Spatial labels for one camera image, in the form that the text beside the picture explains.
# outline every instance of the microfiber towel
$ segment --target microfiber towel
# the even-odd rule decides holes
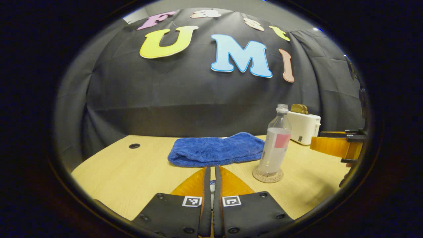
[[[247,132],[227,138],[180,138],[173,145],[168,160],[182,167],[226,165],[258,160],[263,148],[264,141]]]

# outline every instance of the table surface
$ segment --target table surface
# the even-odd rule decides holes
[[[172,192],[200,169],[169,163],[167,157],[177,139],[126,136],[85,160],[72,176],[91,198],[133,220],[156,193]],[[130,149],[131,144],[141,146]],[[277,183],[262,183],[253,177],[259,160],[223,167],[254,191],[268,191],[292,219],[297,219],[339,190],[349,170],[340,160],[290,141],[281,165],[284,176]],[[212,167],[211,180],[215,178]]]

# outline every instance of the blue letter m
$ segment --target blue letter m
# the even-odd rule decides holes
[[[272,72],[267,65],[265,49],[266,46],[260,42],[250,41],[245,49],[227,35],[212,35],[216,40],[216,62],[211,64],[211,69],[219,72],[232,72],[234,66],[229,63],[229,55],[232,57],[238,69],[244,73],[247,70],[250,60],[253,59],[253,66],[250,72],[260,77],[272,77]]]

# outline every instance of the gray wall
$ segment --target gray wall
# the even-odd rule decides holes
[[[309,30],[315,27],[294,13],[262,0],[160,0],[129,14],[123,19],[127,23],[131,23],[162,12],[194,7],[239,11],[271,22],[288,31]]]

